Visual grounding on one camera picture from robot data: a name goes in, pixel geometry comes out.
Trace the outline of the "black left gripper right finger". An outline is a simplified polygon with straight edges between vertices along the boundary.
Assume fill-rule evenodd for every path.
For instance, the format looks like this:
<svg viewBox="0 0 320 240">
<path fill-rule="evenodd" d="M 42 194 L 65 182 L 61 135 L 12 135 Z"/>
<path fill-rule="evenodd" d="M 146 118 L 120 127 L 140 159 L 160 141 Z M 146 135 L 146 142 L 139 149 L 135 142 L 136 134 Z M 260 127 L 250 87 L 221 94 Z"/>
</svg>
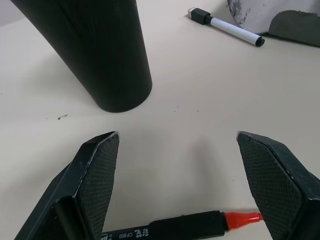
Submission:
<svg viewBox="0 0 320 240">
<path fill-rule="evenodd" d="M 236 137 L 254 201 L 273 240 L 320 240 L 320 179 L 283 143 Z"/>
</svg>

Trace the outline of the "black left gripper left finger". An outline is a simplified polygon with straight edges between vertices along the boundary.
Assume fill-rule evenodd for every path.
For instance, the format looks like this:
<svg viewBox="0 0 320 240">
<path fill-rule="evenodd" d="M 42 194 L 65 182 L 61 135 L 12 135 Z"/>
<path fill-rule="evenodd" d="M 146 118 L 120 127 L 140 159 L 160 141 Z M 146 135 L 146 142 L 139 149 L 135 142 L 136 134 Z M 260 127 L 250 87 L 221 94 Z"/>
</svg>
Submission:
<svg viewBox="0 0 320 240">
<path fill-rule="evenodd" d="M 117 131 L 83 143 L 50 182 L 14 240 L 99 240 L 114 187 Z"/>
</svg>

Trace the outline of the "black marker with red tip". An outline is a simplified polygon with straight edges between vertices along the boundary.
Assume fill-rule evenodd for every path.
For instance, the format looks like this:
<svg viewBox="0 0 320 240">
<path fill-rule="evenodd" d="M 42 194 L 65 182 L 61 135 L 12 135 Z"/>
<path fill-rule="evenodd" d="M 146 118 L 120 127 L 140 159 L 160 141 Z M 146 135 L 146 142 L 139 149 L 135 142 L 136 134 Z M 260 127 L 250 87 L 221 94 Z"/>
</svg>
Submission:
<svg viewBox="0 0 320 240">
<path fill-rule="evenodd" d="M 148 225 L 103 232 L 99 240 L 203 240 L 263 220 L 259 212 L 218 210 L 155 220 Z"/>
</svg>

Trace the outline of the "black cylindrical pen holder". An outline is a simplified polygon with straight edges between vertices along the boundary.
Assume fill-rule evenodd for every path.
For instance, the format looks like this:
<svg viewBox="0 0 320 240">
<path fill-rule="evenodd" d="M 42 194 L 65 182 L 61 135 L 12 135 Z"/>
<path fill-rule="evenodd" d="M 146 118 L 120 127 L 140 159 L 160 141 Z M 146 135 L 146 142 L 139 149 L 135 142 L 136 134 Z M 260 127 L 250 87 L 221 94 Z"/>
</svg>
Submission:
<svg viewBox="0 0 320 240">
<path fill-rule="evenodd" d="M 43 35 L 95 103 L 110 113 L 152 91 L 137 0 L 10 0 Z"/>
</svg>

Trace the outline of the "grey felt whiteboard eraser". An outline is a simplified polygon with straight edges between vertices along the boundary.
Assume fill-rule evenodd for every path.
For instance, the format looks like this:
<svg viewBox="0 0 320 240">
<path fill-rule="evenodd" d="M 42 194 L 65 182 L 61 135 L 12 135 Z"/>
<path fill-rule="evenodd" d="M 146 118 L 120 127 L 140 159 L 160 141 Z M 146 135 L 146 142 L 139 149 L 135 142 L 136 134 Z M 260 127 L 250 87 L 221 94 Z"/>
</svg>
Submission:
<svg viewBox="0 0 320 240">
<path fill-rule="evenodd" d="M 320 47 L 320 16 L 296 10 L 282 11 L 272 19 L 268 34 Z"/>
</svg>

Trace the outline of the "white whiteboard marker black cap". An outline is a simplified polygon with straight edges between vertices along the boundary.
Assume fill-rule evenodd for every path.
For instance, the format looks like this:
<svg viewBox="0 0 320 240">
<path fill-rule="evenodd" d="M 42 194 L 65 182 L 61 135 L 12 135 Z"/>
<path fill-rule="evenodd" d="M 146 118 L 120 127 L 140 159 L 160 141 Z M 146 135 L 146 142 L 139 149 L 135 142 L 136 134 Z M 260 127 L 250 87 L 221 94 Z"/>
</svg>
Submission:
<svg viewBox="0 0 320 240">
<path fill-rule="evenodd" d="M 198 24 L 215 27 L 256 47 L 261 47 L 265 43 L 265 39 L 262 36 L 213 17 L 209 12 L 200 8 L 190 8 L 188 17 Z"/>
</svg>

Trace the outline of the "white stained cloth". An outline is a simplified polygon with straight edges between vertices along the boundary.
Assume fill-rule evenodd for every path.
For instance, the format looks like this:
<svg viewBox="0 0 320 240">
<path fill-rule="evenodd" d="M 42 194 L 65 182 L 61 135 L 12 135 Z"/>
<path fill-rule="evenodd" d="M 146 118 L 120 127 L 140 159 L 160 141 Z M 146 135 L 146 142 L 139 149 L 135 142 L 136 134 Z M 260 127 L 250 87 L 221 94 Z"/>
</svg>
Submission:
<svg viewBox="0 0 320 240">
<path fill-rule="evenodd" d="M 320 16 L 320 0 L 227 0 L 235 23 L 249 32 L 264 34 L 273 18 L 283 11 L 300 11 Z"/>
</svg>

